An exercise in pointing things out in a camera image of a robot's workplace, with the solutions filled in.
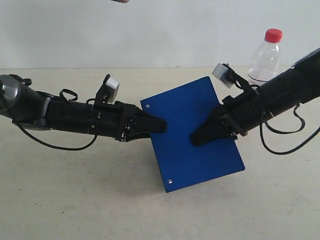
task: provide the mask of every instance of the blue board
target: blue board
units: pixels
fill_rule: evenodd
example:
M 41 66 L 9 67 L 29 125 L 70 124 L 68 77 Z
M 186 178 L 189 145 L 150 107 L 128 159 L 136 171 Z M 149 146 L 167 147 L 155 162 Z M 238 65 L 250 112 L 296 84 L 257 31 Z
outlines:
M 167 121 L 165 133 L 151 134 L 167 193 L 245 169 L 233 139 L 220 139 L 197 147 L 190 141 L 190 134 L 218 103 L 209 77 L 141 101 L 144 111 Z

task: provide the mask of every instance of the plastic bottle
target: plastic bottle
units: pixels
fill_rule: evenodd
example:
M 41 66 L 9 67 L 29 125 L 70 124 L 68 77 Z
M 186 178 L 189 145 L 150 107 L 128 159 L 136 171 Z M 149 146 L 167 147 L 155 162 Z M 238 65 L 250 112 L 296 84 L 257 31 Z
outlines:
M 261 86 L 278 75 L 280 64 L 279 43 L 283 33 L 276 28 L 268 29 L 264 42 L 257 48 L 251 58 L 247 81 Z

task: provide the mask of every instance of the table surface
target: table surface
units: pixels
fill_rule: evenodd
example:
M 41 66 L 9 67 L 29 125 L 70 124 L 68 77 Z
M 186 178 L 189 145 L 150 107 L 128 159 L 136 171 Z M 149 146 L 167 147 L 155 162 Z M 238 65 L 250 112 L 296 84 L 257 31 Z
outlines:
M 246 68 L 235 67 L 243 75 Z M 106 74 L 120 82 L 117 99 L 140 100 L 204 76 L 213 68 L 18 69 L 0 74 L 32 78 L 32 88 L 57 95 L 61 89 L 94 97 Z M 221 100 L 238 89 L 211 77 Z M 319 125 L 319 100 L 299 108 L 306 120 L 290 136 L 265 131 L 267 144 L 291 149 Z M 270 124 L 299 128 L 292 111 Z M 266 151 L 258 129 L 236 141 L 246 170 L 165 193 L 149 139 L 120 143 L 99 137 L 89 149 L 67 152 L 42 146 L 0 117 L 1 240 L 301 240 L 319 239 L 319 137 L 290 155 Z M 51 144 L 80 147 L 92 137 L 58 131 L 34 132 Z

